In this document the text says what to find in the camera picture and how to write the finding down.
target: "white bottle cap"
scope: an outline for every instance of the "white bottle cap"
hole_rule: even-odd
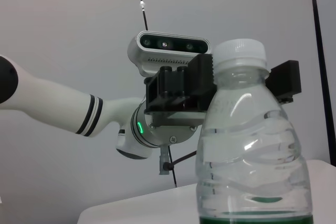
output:
[[[267,68],[264,45],[253,39],[235,39],[219,44],[213,53],[214,74],[235,67]]]

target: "plastic bottle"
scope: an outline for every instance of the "plastic bottle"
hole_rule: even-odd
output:
[[[215,94],[198,143],[201,224],[312,224],[310,182],[292,124],[265,86],[262,43],[214,51]]]

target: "white wall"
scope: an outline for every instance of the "white wall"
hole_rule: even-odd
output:
[[[334,124],[336,127],[336,0],[317,0],[322,32],[323,50],[332,104]]]
[[[304,156],[329,161],[311,0],[144,1],[151,30],[213,45],[258,39],[270,68],[299,60],[302,94],[285,109]],[[0,0],[0,7],[0,52],[34,75],[105,99],[143,97],[143,80],[126,54],[143,29],[139,0]],[[158,151],[145,161],[117,153],[117,129],[112,124],[87,139],[2,111],[0,223],[76,223],[90,206],[172,188],[171,176],[158,175]],[[173,146],[173,157],[196,146],[197,136]],[[194,159],[176,174],[180,186],[194,183]]]

